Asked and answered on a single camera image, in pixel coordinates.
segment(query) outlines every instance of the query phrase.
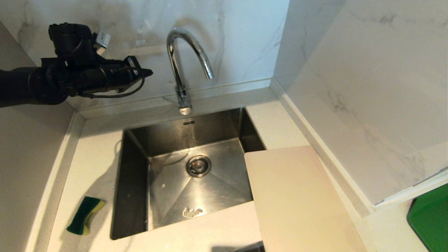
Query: chrome faucet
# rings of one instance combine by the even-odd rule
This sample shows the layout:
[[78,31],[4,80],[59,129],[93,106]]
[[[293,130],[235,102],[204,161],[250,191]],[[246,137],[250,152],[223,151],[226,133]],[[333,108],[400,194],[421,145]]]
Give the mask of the chrome faucet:
[[188,115],[191,112],[190,98],[187,94],[185,85],[182,83],[181,76],[179,74],[178,64],[176,57],[174,56],[174,40],[176,38],[184,39],[194,50],[201,62],[202,69],[204,70],[205,77],[207,79],[213,78],[213,71],[211,70],[210,62],[208,61],[207,55],[199,44],[198,40],[187,30],[179,27],[173,28],[167,37],[167,49],[169,59],[171,61],[172,71],[174,73],[174,78],[176,79],[176,94],[177,101],[179,103],[179,112],[183,115]]

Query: black robotic arm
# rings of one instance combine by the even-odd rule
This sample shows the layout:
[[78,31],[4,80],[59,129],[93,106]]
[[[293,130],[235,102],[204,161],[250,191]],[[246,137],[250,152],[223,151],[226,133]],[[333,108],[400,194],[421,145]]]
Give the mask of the black robotic arm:
[[[68,96],[120,98],[142,88],[153,73],[140,67],[136,57],[106,60],[95,47],[98,34],[79,24],[50,25],[57,58],[43,58],[42,67],[0,70],[0,108],[21,104],[59,104]],[[139,87],[124,93],[141,80]],[[94,93],[116,90],[117,95]]]

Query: sink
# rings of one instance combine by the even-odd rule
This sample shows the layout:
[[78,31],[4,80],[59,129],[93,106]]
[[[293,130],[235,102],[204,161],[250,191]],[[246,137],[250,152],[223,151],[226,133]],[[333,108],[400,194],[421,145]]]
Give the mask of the sink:
[[244,153],[264,149],[244,108],[124,130],[111,238],[253,200]]

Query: wire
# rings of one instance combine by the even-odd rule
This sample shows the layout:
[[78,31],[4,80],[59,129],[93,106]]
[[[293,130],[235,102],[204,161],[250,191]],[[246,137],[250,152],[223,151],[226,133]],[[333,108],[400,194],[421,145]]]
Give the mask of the wire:
[[135,94],[137,91],[139,91],[143,87],[143,84],[145,83],[145,77],[143,75],[143,72],[139,68],[132,67],[132,66],[127,66],[127,67],[118,69],[118,71],[123,71],[123,70],[136,70],[136,71],[138,71],[138,74],[141,76],[140,79],[142,80],[142,82],[136,89],[132,90],[131,92],[128,92],[125,94],[119,94],[119,95],[110,95],[110,96],[94,95],[94,94],[78,94],[78,95],[82,96],[82,97],[88,97],[88,98],[93,99],[93,98],[122,98],[122,97],[126,97],[126,96],[130,96],[132,94]]

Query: drain strainer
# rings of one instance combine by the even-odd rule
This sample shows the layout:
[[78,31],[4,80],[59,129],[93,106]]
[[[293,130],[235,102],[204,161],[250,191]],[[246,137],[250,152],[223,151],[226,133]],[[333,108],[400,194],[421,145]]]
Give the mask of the drain strainer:
[[206,156],[194,156],[188,160],[187,172],[190,176],[200,178],[210,172],[211,162]]

